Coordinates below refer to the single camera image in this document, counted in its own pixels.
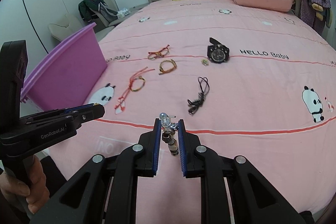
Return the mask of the person's left hand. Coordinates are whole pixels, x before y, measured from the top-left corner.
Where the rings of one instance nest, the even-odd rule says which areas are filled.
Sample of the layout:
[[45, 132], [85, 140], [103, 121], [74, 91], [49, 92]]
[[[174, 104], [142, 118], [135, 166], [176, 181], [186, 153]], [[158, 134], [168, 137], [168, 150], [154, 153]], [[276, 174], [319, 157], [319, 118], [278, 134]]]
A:
[[34, 156], [33, 165], [29, 170], [31, 186], [15, 177], [9, 176], [5, 171], [1, 174], [1, 193], [9, 204], [18, 207], [17, 197], [26, 199], [29, 211], [35, 214], [49, 200], [50, 192], [46, 187], [46, 175], [37, 156]]

